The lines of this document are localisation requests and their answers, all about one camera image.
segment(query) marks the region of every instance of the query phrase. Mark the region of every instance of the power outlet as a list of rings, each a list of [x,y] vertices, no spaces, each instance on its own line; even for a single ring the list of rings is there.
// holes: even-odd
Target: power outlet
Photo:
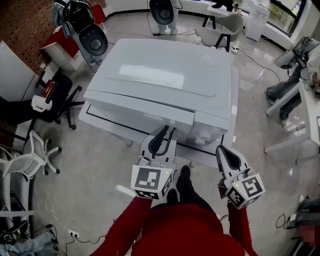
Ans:
[[[71,230],[71,229],[69,229],[68,228],[68,232],[69,232],[69,234],[71,235],[71,233],[72,233],[72,236],[76,236],[77,238],[79,238],[80,237],[80,234],[78,233],[78,232],[76,232],[76,231],[73,231],[73,230]]]
[[[233,48],[232,48],[232,50],[231,50],[231,52],[232,52],[233,54],[237,54],[237,53],[238,53],[238,49],[239,49],[239,47],[236,46],[236,45],[234,45]]]

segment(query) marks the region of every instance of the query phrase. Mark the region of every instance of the person's arm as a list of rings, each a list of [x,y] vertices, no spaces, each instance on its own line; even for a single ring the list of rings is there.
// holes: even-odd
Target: person's arm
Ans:
[[[252,248],[247,209],[237,210],[230,202],[229,211],[230,235],[245,249],[250,256],[258,256]]]
[[[135,197],[91,256],[124,256],[148,218],[152,200]]]

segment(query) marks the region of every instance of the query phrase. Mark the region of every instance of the brick wall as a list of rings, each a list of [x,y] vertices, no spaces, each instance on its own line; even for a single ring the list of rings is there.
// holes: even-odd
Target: brick wall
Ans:
[[[90,5],[105,7],[105,0],[88,0]],[[52,34],[51,24],[53,0],[0,0],[0,41],[34,72],[44,57],[40,46]]]

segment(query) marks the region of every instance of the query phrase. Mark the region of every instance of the gray floor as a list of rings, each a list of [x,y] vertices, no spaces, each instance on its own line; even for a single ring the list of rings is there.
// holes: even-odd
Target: gray floor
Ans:
[[[152,17],[149,19],[152,31],[156,31]],[[199,27],[202,22],[203,18],[200,17],[180,15],[179,32]],[[120,38],[145,38],[142,34],[151,36],[146,13],[116,15],[105,26],[111,43],[116,43]],[[192,42],[194,36],[179,35],[160,39]],[[286,71],[273,64],[274,59],[283,53],[279,48],[263,39],[254,42],[245,38],[244,33],[236,44],[261,65],[276,71],[281,80],[288,79]],[[296,108],[289,117],[288,125],[282,128],[278,113],[270,117],[265,115],[265,110],[269,107],[265,89],[279,81],[277,76],[258,66],[243,52],[234,55],[233,64],[240,71],[233,147],[241,151],[250,166],[260,173],[266,188],[265,195],[247,209],[253,247],[260,256],[285,256],[295,243],[291,238],[296,235],[296,231],[277,229],[276,221],[281,214],[289,216],[295,211],[299,194],[318,196],[319,162],[313,160],[295,164],[298,152],[295,147],[264,154],[265,146],[297,135],[292,133],[292,129],[305,120],[304,108],[301,105]],[[75,85],[86,88],[93,74],[84,66],[70,74],[70,77]],[[58,145],[63,150],[54,159],[60,174],[49,173],[49,176],[44,176],[38,172],[35,176],[34,225],[35,228],[40,228],[47,223],[54,224],[62,250],[65,250],[66,242],[72,241],[65,227],[81,232],[80,239],[83,241],[95,241],[108,232],[113,219],[132,200],[129,195],[118,191],[116,186],[130,187],[131,168],[137,162],[139,151],[139,145],[129,147],[108,132],[81,122],[78,120],[79,111],[79,108],[73,111],[77,125],[74,131],[68,128],[66,119],[62,119],[60,125],[38,123],[40,133],[52,138],[53,146]],[[311,155],[317,152],[317,148],[304,144],[301,152]],[[179,168],[189,163],[178,157],[176,162]],[[195,190],[210,203],[215,212],[221,216],[226,214],[227,202],[220,199],[217,189],[217,182],[221,178],[218,170],[197,165],[192,169],[191,178]],[[228,220],[224,220],[223,225],[227,233]],[[81,244],[76,241],[68,246],[68,255],[89,255],[99,244],[100,242],[95,245]]]

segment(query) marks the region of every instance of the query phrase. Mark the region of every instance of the white plastic chair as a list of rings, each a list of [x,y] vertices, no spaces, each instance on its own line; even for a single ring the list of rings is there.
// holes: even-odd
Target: white plastic chair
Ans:
[[[32,130],[30,132],[29,140],[26,142],[23,148],[23,155],[16,153],[10,160],[3,177],[11,173],[22,173],[28,180],[31,180],[36,172],[42,167],[42,173],[47,175],[45,166],[54,172],[59,174],[60,170],[53,167],[49,161],[49,156],[54,152],[61,152],[60,147],[55,147],[47,152],[47,145],[50,140],[44,141]]]

